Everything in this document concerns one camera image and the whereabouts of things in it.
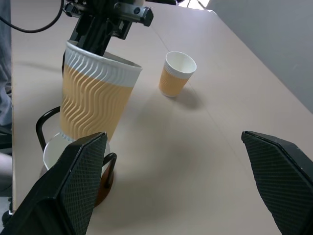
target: table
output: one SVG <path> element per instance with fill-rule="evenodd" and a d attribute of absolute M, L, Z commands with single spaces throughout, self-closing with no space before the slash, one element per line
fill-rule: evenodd
<path fill-rule="evenodd" d="M 34 2 L 12 1 L 14 24 L 36 28 L 53 18 L 55 1 Z M 275 135 L 312 157 L 312 114 L 214 12 L 147 5 L 151 27 L 133 24 L 126 41 L 112 39 L 108 47 L 143 71 L 110 143 L 118 155 L 114 185 L 87 234 L 280 234 L 255 186 L 241 132 Z M 15 209 L 43 166 L 35 123 L 60 105 L 61 58 L 75 23 L 63 15 L 40 34 L 12 32 Z M 157 88 L 172 50 L 198 65 L 174 99 Z M 58 131 L 55 116 L 44 133 Z"/>

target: black cable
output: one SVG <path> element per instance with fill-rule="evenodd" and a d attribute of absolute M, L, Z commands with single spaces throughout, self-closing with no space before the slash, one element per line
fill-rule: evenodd
<path fill-rule="evenodd" d="M 26 30 L 26 29 L 16 27 L 15 25 L 12 25 L 10 22 L 6 21 L 1 16 L 0 16 L 0 21 L 5 23 L 6 25 L 10 26 L 11 28 L 16 29 L 16 30 L 23 32 L 23 33 L 39 33 L 39 32 L 45 31 L 46 29 L 50 28 L 51 26 L 53 26 L 58 21 L 58 19 L 60 18 L 61 14 L 62 14 L 63 6 L 64 6 L 64 0 L 61 0 L 61 6 L 59 9 L 59 12 L 58 12 L 57 16 L 54 18 L 54 20 L 50 24 L 47 24 L 45 27 L 42 27 L 39 29 Z"/>

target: black metal stand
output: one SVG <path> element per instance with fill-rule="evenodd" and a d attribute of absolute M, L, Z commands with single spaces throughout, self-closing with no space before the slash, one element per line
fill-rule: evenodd
<path fill-rule="evenodd" d="M 50 117 L 52 117 L 53 115 L 55 115 L 59 112 L 60 112 L 60 106 L 58 106 L 54 109 L 51 109 L 48 112 L 46 112 L 44 115 L 42 115 L 36 123 L 36 133 L 37 133 L 37 137 L 38 137 L 41 149 L 43 151 L 45 150 L 45 146 L 46 146 L 45 137 L 43 134 L 43 125 Z M 117 155 L 115 153 L 109 153 L 103 159 L 102 166 L 110 163 L 109 164 L 109 174 L 108 174 L 108 177 L 104 183 L 104 188 L 110 187 L 110 182 L 112 181 L 112 178 L 113 178 L 113 170 L 115 167 L 116 158 L 117 158 Z"/>

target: gray wall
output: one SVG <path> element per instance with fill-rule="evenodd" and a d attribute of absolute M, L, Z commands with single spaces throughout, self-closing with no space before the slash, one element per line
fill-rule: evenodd
<path fill-rule="evenodd" d="M 210 0 L 207 9 L 313 113 L 313 0 Z"/>

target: small paper cup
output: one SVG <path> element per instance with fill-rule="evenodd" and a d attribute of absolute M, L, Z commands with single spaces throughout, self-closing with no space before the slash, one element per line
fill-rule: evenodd
<path fill-rule="evenodd" d="M 177 96 L 196 69 L 196 62 L 185 53 L 167 53 L 158 85 L 161 93 L 168 97 Z"/>

